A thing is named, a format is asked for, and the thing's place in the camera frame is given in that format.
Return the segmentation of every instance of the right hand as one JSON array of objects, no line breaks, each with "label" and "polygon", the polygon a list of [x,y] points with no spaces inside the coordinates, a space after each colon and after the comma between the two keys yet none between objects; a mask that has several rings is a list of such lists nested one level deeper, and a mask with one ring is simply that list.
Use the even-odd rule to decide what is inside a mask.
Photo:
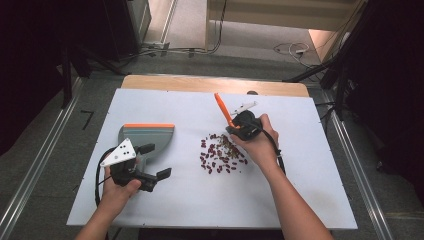
[{"label": "right hand", "polygon": [[[271,135],[278,148],[278,132],[272,128],[268,115],[262,114],[259,119],[261,119],[263,129]],[[237,145],[246,150],[260,168],[278,165],[273,144],[263,132],[249,141],[243,141],[234,134],[231,134],[230,137]]]}]

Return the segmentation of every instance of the floor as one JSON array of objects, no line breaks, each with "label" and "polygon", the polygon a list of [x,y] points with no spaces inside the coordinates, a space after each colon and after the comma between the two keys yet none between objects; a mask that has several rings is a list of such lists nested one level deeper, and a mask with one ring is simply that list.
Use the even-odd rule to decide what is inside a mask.
[{"label": "floor", "polygon": [[[187,12],[195,12],[196,14],[192,14],[193,17],[200,18],[199,9],[202,8],[203,3],[195,5],[194,2],[200,1],[178,0],[176,2],[172,21],[164,38],[165,42],[170,42],[171,47],[199,47],[204,42],[204,38],[201,37],[204,34],[191,31],[193,28],[188,27],[187,22],[181,22],[186,19],[184,16]],[[168,1],[163,3],[163,6],[170,8],[171,3]],[[241,37],[245,34],[258,38]],[[152,37],[151,41],[160,41],[160,39],[155,40]],[[140,56],[128,62],[124,70],[133,74],[225,76],[281,81],[297,76],[307,68],[288,52],[288,46],[298,42],[312,47],[307,31],[302,29],[264,28],[257,25],[237,27],[235,24],[225,22],[221,46],[213,55],[195,55],[193,58],[182,53],[168,53],[163,57]],[[281,45],[280,50],[275,51],[274,47],[281,43],[289,45]],[[315,65],[319,64],[319,60],[311,51],[302,57],[302,63]],[[326,102],[328,96],[332,96],[331,91],[323,91],[316,84],[321,76],[322,74],[317,74],[311,79],[302,81],[308,86],[310,96],[316,103]],[[96,71],[90,79],[76,81],[75,101],[71,108],[60,109],[62,94],[59,93],[28,126],[15,146],[0,156],[0,179],[2,180],[0,181],[0,210],[2,212],[10,207],[10,200],[15,196],[17,189],[25,187],[21,183],[31,169],[31,163],[44,159],[44,170],[36,176],[37,178],[31,180],[33,183],[32,188],[29,189],[31,195],[21,200],[25,207],[20,209],[22,212],[18,211],[16,222],[10,223],[14,227],[9,230],[8,239],[70,239],[78,233],[79,227],[66,226],[67,216],[113,93],[120,87],[122,80],[122,76],[116,76],[96,66]],[[319,106],[317,111],[320,116],[323,116],[327,108]],[[93,112],[88,124],[87,112]],[[45,140],[49,139],[50,130],[52,126],[57,125],[56,120],[60,117],[67,121],[66,124],[59,129],[60,134],[53,139],[48,154],[40,156],[40,149],[46,148]],[[327,125],[328,141],[359,226],[358,230],[335,231],[334,237],[336,239],[424,239],[422,228],[424,211],[412,186],[399,176],[376,171],[378,158],[373,151],[365,127],[360,119],[349,111],[345,112],[345,118],[342,125],[348,132],[372,193],[381,208],[385,220],[383,223],[387,224],[390,234],[381,236],[379,231],[376,231],[378,223],[373,222],[370,217],[369,208],[364,200],[367,197],[358,185],[359,181],[346,154],[347,147],[339,137],[340,123],[337,123],[337,120],[333,121],[332,119],[335,119],[333,116]],[[5,223],[2,220],[0,230],[4,230],[4,226]],[[114,233],[115,230],[116,228],[112,228],[110,233]],[[137,237],[138,229],[125,228],[118,239],[137,239]]]}]

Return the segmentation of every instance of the left hand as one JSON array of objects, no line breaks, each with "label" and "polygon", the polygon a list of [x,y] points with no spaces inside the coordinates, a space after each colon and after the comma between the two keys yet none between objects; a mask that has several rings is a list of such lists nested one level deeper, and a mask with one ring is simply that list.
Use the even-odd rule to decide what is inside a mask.
[{"label": "left hand", "polygon": [[[110,176],[110,168],[105,167],[104,169],[106,179]],[[137,193],[140,186],[141,182],[136,179],[130,181],[125,187],[115,184],[112,178],[107,179],[103,183],[103,195],[98,210],[107,214],[111,219],[115,219],[124,209],[128,200]]]}]

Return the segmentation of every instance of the small white object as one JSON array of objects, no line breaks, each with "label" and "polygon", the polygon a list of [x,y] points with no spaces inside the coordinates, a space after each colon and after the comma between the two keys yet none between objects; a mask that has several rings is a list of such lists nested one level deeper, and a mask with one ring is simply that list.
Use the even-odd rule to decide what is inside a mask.
[{"label": "small white object", "polygon": [[249,108],[252,108],[252,107],[254,107],[256,105],[258,105],[258,102],[256,102],[256,101],[254,101],[252,103],[243,103],[241,105],[241,107],[239,109],[237,109],[237,110],[234,110],[234,112],[232,112],[231,115],[240,114],[241,112],[243,112],[243,111],[245,111],[245,110],[247,110]]},{"label": "small white object", "polygon": [[109,156],[100,163],[100,166],[107,167],[120,162],[128,161],[136,156],[134,147],[129,138],[126,138]]}]

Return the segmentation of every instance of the gray floor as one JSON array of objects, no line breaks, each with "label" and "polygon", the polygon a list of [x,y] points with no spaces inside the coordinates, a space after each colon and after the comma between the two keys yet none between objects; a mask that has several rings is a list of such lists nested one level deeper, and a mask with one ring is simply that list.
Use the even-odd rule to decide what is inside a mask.
[{"label": "gray floor", "polygon": [[[306,36],[304,31],[294,31],[296,34],[293,34],[296,36]],[[172,34],[168,36],[168,40],[172,40],[171,36]],[[179,53],[168,53],[164,57],[159,55],[155,57],[140,56],[132,59],[124,67],[124,71],[133,74],[222,76],[263,79],[264,81],[280,81],[305,71],[305,67],[293,61],[290,55],[283,56],[287,57],[287,60],[275,59],[276,56],[281,56],[270,50],[269,46],[274,43],[263,47],[263,49],[268,49],[267,51],[258,45],[252,45],[260,42],[255,39],[243,43],[244,47],[248,46],[252,52],[262,53],[258,60],[258,58],[244,54],[245,51],[240,51],[239,47],[230,47],[237,45],[238,42],[234,39],[228,40],[228,37],[225,35],[223,40],[226,41],[223,41],[222,46],[224,47],[221,49],[225,48],[223,52],[226,54],[217,52],[215,55],[195,55],[193,58]],[[271,36],[260,38],[272,39]],[[299,39],[289,37],[288,39],[280,38],[277,44],[308,41],[310,39],[305,37]],[[308,63],[316,64],[314,59],[316,56],[305,58],[306,61],[310,61]],[[113,75],[97,65],[93,69],[96,71],[93,72],[90,79],[83,79],[81,95],[9,239],[71,239],[80,229],[66,226],[66,220],[114,91],[120,87],[123,80],[122,76]],[[322,89],[314,83],[316,79],[314,76],[303,82],[309,86],[309,93],[315,102],[324,102]],[[0,157],[0,210],[2,212],[43,145],[44,139],[60,112],[61,100],[62,94],[59,93],[28,126],[14,147]],[[82,110],[94,112],[93,118],[85,130],[83,130],[83,126],[86,124],[88,116],[82,113]],[[326,107],[317,107],[321,116],[325,114],[326,110]],[[394,238],[424,239],[424,228],[422,228],[424,218],[422,214],[420,215],[424,211],[412,186],[399,176],[375,170],[378,158],[373,151],[364,126],[348,111],[345,112],[345,116],[349,135],[381,208],[387,216]],[[328,141],[359,226],[358,230],[336,231],[334,232],[335,238],[377,239],[364,200],[346,160],[343,146],[331,121],[328,124]],[[137,235],[137,229],[124,229],[118,239],[136,239]]]}]

